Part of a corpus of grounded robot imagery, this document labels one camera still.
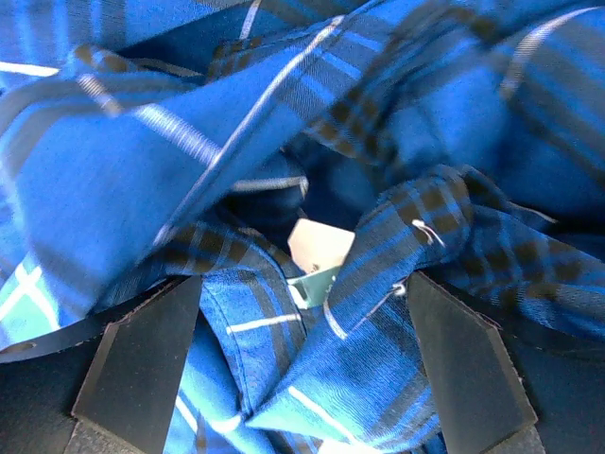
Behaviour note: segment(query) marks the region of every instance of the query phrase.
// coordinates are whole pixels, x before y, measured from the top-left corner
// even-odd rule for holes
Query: plaid shirt
[[[439,452],[412,272],[605,337],[604,8],[149,3],[0,6],[0,347],[200,275],[166,452]],[[355,231],[305,310],[301,213]]]

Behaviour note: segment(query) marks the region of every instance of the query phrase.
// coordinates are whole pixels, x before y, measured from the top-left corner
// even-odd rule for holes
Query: blue plaid fabric
[[[201,276],[166,453],[445,452],[414,271],[605,339],[599,2],[11,0],[0,18],[0,348]],[[300,217],[355,232],[305,310]]]

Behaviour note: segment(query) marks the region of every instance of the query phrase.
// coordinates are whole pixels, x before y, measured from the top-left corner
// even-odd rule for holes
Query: plaid cloth
[[[604,13],[3,5],[0,60],[61,71],[0,66],[0,347],[200,275],[166,452],[442,452],[412,272],[605,338]],[[286,282],[299,216],[355,231],[308,310]]]

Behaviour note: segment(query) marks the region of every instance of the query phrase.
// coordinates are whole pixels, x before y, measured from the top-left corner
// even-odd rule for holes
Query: plaid pattern
[[[0,7],[0,61],[61,68],[0,97],[0,345],[202,276],[166,452],[442,452],[416,270],[605,337],[604,8],[35,4]],[[301,311],[285,238],[339,211],[354,245]]]

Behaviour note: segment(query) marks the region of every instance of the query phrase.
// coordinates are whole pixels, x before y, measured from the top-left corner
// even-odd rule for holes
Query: blue cloth
[[[201,276],[165,452],[438,453],[412,272],[605,338],[599,2],[208,3],[0,7],[61,68],[0,66],[0,348]],[[355,231],[319,310],[298,217]]]

